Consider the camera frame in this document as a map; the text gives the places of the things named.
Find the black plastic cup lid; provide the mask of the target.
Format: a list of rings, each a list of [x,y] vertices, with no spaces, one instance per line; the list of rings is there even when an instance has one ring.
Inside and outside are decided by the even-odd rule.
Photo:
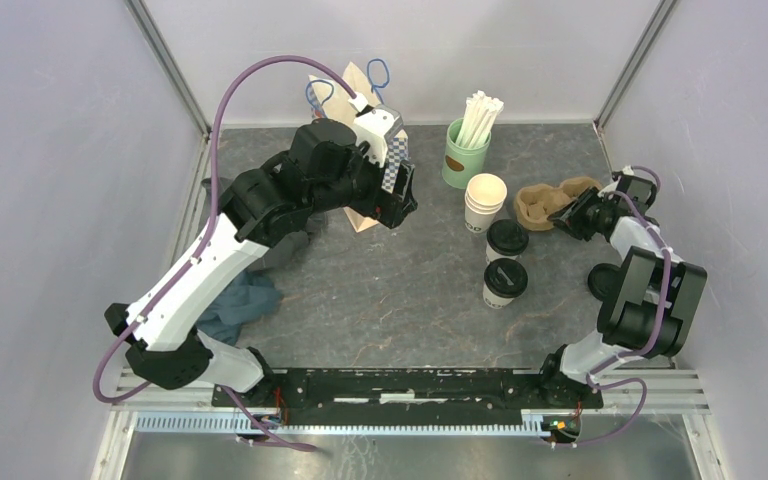
[[[527,249],[530,243],[529,232],[516,220],[501,219],[494,221],[487,230],[487,243],[501,249]]]

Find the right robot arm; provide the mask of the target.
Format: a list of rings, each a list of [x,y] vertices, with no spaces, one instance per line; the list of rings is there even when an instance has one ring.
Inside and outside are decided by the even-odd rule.
[[[660,189],[653,170],[626,166],[613,172],[608,186],[590,187],[550,215],[575,239],[602,235],[622,263],[603,295],[595,329],[544,361],[537,392],[545,405],[562,408],[623,363],[670,357],[683,348],[707,272],[676,254],[646,216]]]

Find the white paper coffee cup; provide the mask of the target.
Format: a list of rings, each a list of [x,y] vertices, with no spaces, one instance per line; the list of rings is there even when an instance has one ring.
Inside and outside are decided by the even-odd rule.
[[[517,260],[523,252],[523,248],[499,250],[494,244],[488,242],[485,249],[485,260],[487,263],[504,258]]]

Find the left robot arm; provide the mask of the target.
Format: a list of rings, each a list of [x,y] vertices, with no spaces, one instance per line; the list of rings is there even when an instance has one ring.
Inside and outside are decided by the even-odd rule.
[[[243,172],[218,200],[217,214],[171,270],[131,304],[112,304],[110,328],[128,343],[133,372],[166,390],[194,381],[233,389],[250,407],[266,405],[274,381],[253,349],[210,338],[198,318],[229,283],[316,214],[348,208],[394,229],[412,213],[413,164],[396,148],[403,122],[376,107],[351,125],[316,119],[290,147]]]

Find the brown paper bag blue handles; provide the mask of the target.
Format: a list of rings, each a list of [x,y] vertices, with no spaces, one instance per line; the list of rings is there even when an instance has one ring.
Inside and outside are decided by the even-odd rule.
[[[378,153],[385,153],[384,160],[376,159],[375,162],[385,167],[382,189],[387,193],[394,193],[397,184],[397,167],[409,167],[412,165],[409,157],[408,134],[404,130],[401,114],[385,105],[379,95],[379,87],[372,84],[368,73],[374,62],[381,63],[386,73],[386,83],[389,82],[389,70],[386,63],[376,58],[367,63],[367,72],[350,62],[345,68],[342,80],[353,89],[355,93],[363,96],[375,114],[385,115],[390,122],[388,130],[384,134],[386,150],[378,149]],[[353,100],[348,96],[339,82],[333,79],[321,79],[314,75],[308,76],[305,87],[305,97],[311,109],[313,119],[331,119],[352,127],[356,116]]]

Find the stack of paper cups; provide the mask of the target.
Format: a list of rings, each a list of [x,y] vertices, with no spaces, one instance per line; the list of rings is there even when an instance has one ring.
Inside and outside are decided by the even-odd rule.
[[[490,173],[473,176],[464,194],[465,227],[472,233],[484,232],[501,210],[507,194],[507,185],[499,176]]]

